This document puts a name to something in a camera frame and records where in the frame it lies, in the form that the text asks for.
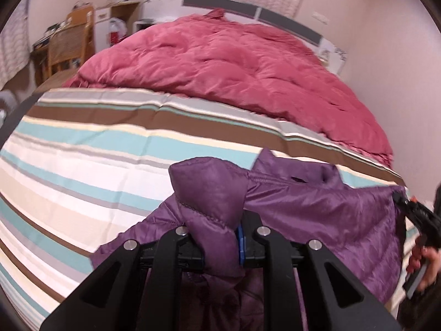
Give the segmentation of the right hand red nails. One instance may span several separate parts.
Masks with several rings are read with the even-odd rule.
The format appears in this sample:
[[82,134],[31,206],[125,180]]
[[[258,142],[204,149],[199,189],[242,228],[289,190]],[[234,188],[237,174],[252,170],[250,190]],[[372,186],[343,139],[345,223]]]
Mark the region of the right hand red nails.
[[440,248],[436,250],[432,247],[425,247],[422,243],[422,235],[419,233],[411,250],[409,264],[407,266],[407,277],[421,268],[422,258],[427,260],[428,266],[415,294],[423,293],[429,289],[437,282],[440,274]]

